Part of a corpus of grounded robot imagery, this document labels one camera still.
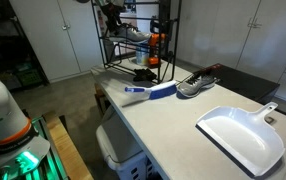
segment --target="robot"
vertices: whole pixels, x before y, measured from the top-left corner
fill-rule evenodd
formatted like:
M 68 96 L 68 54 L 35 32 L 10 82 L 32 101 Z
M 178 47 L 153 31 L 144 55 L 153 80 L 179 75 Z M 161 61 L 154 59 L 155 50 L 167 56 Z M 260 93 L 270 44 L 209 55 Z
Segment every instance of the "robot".
M 50 149 L 0 81 L 0 179 L 33 171 Z

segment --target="gray floor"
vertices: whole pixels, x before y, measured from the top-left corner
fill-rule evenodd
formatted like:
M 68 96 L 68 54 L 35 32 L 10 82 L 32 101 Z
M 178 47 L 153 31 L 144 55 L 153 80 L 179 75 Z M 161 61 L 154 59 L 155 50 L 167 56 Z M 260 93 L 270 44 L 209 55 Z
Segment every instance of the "gray floor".
M 197 67 L 177 62 L 177 65 L 190 72 Z M 102 159 L 95 130 L 100 125 L 100 114 L 94 98 L 94 79 L 90 74 L 38 87 L 13 96 L 22 109 L 27 109 L 31 117 L 39 117 L 48 111 L 65 115 L 67 129 L 76 148 L 95 179 L 118 179 Z M 273 99 L 279 109 L 286 112 L 286 101 Z

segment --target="brush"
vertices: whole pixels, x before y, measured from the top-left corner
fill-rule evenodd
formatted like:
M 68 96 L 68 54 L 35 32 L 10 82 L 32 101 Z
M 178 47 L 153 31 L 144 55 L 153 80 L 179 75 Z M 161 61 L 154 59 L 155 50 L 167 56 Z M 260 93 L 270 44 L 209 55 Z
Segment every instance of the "brush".
M 163 97 L 175 94 L 177 91 L 175 84 L 176 84 L 176 81 L 173 80 L 173 81 L 169 81 L 163 84 L 153 86 L 151 88 L 126 87 L 125 92 L 147 93 L 149 94 L 149 99 L 159 99 L 159 98 L 163 98 Z

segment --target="white dustpan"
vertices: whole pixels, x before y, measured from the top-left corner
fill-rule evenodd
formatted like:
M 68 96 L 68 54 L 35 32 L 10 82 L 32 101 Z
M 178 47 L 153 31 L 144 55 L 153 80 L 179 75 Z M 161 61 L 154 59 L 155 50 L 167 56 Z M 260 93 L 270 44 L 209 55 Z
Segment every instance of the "white dustpan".
M 268 103 L 256 112 L 234 107 L 217 107 L 197 121 L 211 136 L 254 176 L 266 173 L 283 156 L 285 148 L 275 129 L 264 121 L 277 107 Z

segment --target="black shelf frame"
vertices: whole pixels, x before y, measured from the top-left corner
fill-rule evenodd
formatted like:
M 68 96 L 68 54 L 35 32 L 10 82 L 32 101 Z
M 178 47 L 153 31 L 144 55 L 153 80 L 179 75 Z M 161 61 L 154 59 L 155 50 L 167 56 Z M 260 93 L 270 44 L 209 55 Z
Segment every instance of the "black shelf frame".
M 178 1 L 178 6 L 177 6 L 176 18 L 174 18 L 174 19 L 170 19 L 170 17 L 163 18 L 162 12 L 164 12 L 163 11 L 164 10 L 163 9 L 163 5 L 164 4 L 162 4 L 162 3 L 164 3 L 164 2 L 169 4 L 169 7 L 167 7 L 168 11 L 165 11 L 165 12 L 169 13 L 168 16 L 170 16 L 170 13 L 171 13 L 171 0 L 157 0 L 157 1 L 153 1 L 153 2 L 151 1 L 151 2 L 124 3 L 124 5 L 129 5 L 129 4 L 131 4 L 131 5 L 158 5 L 159 14 L 158 14 L 157 18 L 155 18 L 155 17 L 152 17 L 152 18 L 145 18 L 145 17 L 133 18 L 133 17 L 122 17 L 122 16 L 120 16 L 121 19 L 137 19 L 137 20 L 148 20 L 148 21 L 155 20 L 159 24 L 163 24 L 164 22 L 171 20 L 173 22 L 173 26 L 175 25 L 176 32 L 175 32 L 174 38 L 172 37 L 172 32 L 170 32 L 171 33 L 170 40 L 174 39 L 174 48 L 173 48 L 171 56 L 169 56 L 169 43 L 170 43 L 170 40 L 166 40 L 167 42 L 162 44 L 162 40 L 161 40 L 161 32 L 163 32 L 162 31 L 162 26 L 159 26 L 159 28 L 158 28 L 158 32 L 159 32 L 158 44 L 153 47 L 158 52 L 157 55 L 158 55 L 158 58 L 159 58 L 158 64 L 156 65 L 156 68 L 157 68 L 157 79 L 155 81 L 153 81 L 156 84 L 160 84 L 160 83 L 162 83 L 164 81 L 165 75 L 166 75 L 166 73 L 167 73 L 167 71 L 169 69 L 169 65 L 170 64 L 172 64 L 171 77 L 170 77 L 170 79 L 168 81 L 171 81 L 171 80 L 174 79 L 175 61 L 176 61 L 176 52 L 177 52 L 177 41 L 178 41 L 179 26 L 180 26 L 180 15 L 181 15 L 181 7 L 182 7 L 182 0 L 179 0 Z M 115 44 L 113 45 L 111 54 L 108 54 L 107 50 L 106 50 L 106 47 L 105 47 L 105 42 L 104 42 L 104 41 L 109 41 L 108 37 L 107 37 L 108 30 L 105 31 L 103 36 L 100 36 L 100 25 L 97 22 L 97 18 L 98 17 L 97 17 L 96 9 L 95 9 L 95 6 L 97 6 L 97 4 L 94 2 L 94 0 L 91 0 L 91 3 L 92 3 L 92 11 L 93 11 L 93 16 L 94 16 L 94 20 L 95 20 L 96 32 L 97 32 L 97 36 L 98 36 L 98 39 L 99 39 L 99 46 L 100 46 L 100 51 L 101 51 L 101 56 L 102 56 L 102 61 L 103 61 L 104 68 L 106 68 L 106 69 L 108 69 L 108 68 L 115 68 L 115 69 L 120 70 L 122 72 L 135 75 L 134 69 L 130 69 L 128 67 L 125 67 L 125 66 L 121 65 L 122 60 L 124 60 L 124 57 L 128 56 L 128 54 L 122 55 L 121 48 L 132 49 L 132 50 L 136 50 L 137 51 L 136 48 L 133 48 L 131 46 L 143 47 L 143 48 L 150 48 L 150 46 L 148 44 L 134 44 L 134 43 L 131 43 L 131 42 L 128 42 L 128 41 L 125 41 L 125 42 L 111 42 L 110 41 L 111 43 L 113 43 L 113 44 L 115 43 Z M 118 56 L 114 56 L 114 58 L 118 59 L 118 61 L 117 60 L 113 60 L 113 55 L 115 55 L 115 49 L 116 48 L 118 48 L 118 50 L 119 50 L 119 55 Z M 161 57 L 162 57 L 162 50 L 164 50 L 164 49 L 165 49 L 165 57 L 166 57 L 166 68 L 165 68 L 163 74 L 161 75 L 161 72 L 160 72 L 161 71 L 161 64 L 162 64 Z

